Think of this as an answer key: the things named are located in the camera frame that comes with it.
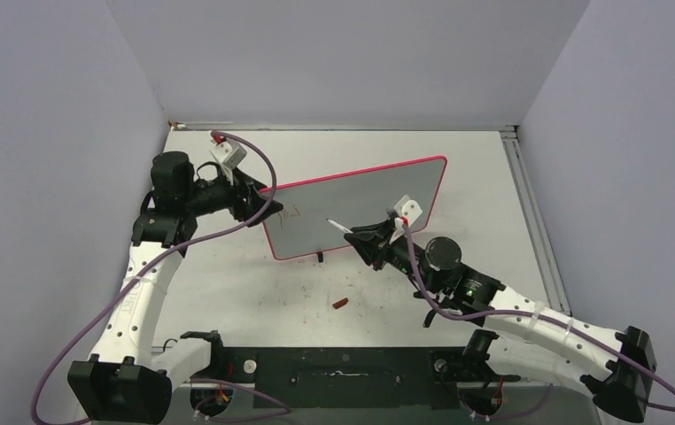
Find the red and white marker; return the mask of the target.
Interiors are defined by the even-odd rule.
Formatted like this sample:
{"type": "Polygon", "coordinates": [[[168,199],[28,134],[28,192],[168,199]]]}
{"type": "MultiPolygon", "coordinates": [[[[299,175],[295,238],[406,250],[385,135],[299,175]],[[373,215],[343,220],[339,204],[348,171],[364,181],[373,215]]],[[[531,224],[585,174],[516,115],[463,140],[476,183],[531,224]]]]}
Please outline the red and white marker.
{"type": "Polygon", "coordinates": [[[341,232],[343,232],[344,234],[350,234],[350,233],[352,233],[352,230],[351,230],[350,228],[348,228],[348,227],[346,227],[346,226],[344,226],[344,225],[338,223],[337,221],[335,221],[335,220],[333,220],[333,219],[327,219],[327,222],[328,222],[331,226],[333,226],[334,228],[336,228],[336,229],[340,230],[341,232]]]}

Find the pink framed whiteboard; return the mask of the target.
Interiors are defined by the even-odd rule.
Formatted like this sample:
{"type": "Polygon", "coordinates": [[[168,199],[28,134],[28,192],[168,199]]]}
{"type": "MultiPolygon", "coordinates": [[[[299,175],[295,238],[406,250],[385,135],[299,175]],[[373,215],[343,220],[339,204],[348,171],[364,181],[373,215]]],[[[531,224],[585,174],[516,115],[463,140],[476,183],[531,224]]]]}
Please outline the pink framed whiteboard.
{"type": "Polygon", "coordinates": [[[348,245],[330,220],[347,228],[381,222],[403,196],[421,208],[411,230],[428,225],[446,171],[441,155],[280,185],[283,206],[263,221],[273,257],[295,259],[348,245]]]}

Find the red marker cap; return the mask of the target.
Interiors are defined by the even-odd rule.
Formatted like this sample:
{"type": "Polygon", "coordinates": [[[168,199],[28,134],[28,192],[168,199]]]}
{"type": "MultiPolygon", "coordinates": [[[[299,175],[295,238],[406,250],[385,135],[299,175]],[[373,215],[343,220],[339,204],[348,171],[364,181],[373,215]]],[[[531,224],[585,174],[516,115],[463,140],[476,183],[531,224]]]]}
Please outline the red marker cap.
{"type": "Polygon", "coordinates": [[[337,302],[333,303],[332,307],[334,309],[339,309],[339,308],[345,306],[348,302],[349,302],[349,299],[347,297],[344,297],[344,298],[338,300],[337,302]]]}

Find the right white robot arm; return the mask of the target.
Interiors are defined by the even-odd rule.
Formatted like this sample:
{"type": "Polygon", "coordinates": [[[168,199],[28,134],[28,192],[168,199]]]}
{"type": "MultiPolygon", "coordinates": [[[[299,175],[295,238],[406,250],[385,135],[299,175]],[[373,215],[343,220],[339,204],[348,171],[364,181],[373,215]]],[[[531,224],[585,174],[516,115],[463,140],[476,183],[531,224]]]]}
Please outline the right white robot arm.
{"type": "Polygon", "coordinates": [[[619,420],[645,421],[656,359],[644,330],[603,328],[553,310],[464,264],[449,237],[417,245],[401,218],[349,228],[343,237],[367,266],[390,266],[414,284],[431,308],[426,326],[441,316],[479,327],[483,344],[462,356],[469,376],[534,378],[586,395],[619,420]]]}

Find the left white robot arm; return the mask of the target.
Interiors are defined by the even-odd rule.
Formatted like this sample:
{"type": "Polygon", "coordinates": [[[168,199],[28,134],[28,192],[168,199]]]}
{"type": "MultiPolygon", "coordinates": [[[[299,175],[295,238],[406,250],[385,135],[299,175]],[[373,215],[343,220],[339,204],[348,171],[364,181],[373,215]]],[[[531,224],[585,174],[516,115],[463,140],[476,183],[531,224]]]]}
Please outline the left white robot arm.
{"type": "Polygon", "coordinates": [[[88,420],[159,424],[174,391],[194,374],[211,382],[225,372],[215,331],[188,331],[160,355],[153,355],[152,339],[198,217],[227,210],[252,227],[281,210],[260,195],[263,183],[239,170],[244,156],[231,147],[213,155],[212,180],[198,177],[184,152],[153,159],[152,189],[133,226],[125,282],[117,301],[100,314],[107,323],[88,359],[74,361],[67,374],[88,420]]]}

